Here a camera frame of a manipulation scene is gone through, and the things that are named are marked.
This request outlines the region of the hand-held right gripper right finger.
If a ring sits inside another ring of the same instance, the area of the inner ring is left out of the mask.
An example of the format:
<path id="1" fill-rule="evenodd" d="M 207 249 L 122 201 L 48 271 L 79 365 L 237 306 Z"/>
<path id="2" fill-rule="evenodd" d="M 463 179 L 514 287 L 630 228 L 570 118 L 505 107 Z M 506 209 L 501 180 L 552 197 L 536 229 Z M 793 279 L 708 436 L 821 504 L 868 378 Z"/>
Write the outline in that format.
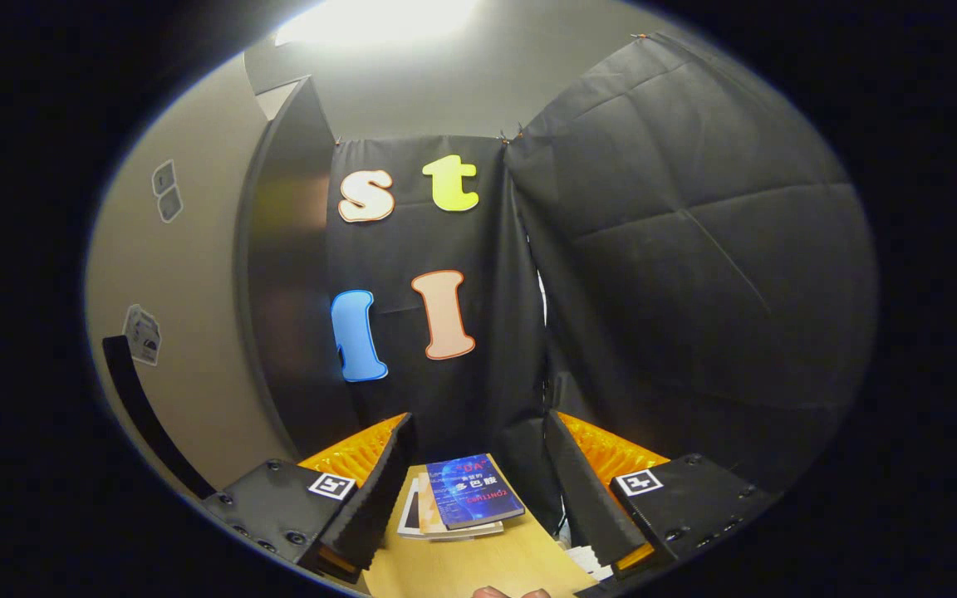
<path id="1" fill-rule="evenodd" d="M 544 442 L 574 529 L 618 580 L 694 559 L 778 499 L 702 454 L 661 457 L 561 411 Z"/>

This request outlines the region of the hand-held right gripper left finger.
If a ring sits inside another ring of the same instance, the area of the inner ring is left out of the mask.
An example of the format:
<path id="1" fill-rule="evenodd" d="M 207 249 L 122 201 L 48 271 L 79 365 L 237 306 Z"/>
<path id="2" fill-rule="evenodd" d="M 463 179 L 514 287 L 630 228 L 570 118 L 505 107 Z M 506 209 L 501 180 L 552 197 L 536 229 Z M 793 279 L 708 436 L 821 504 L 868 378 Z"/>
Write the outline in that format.
<path id="1" fill-rule="evenodd" d="M 402 413 L 300 463 L 266 459 L 201 504 L 278 559 L 356 582 L 383 544 L 414 445 Z"/>

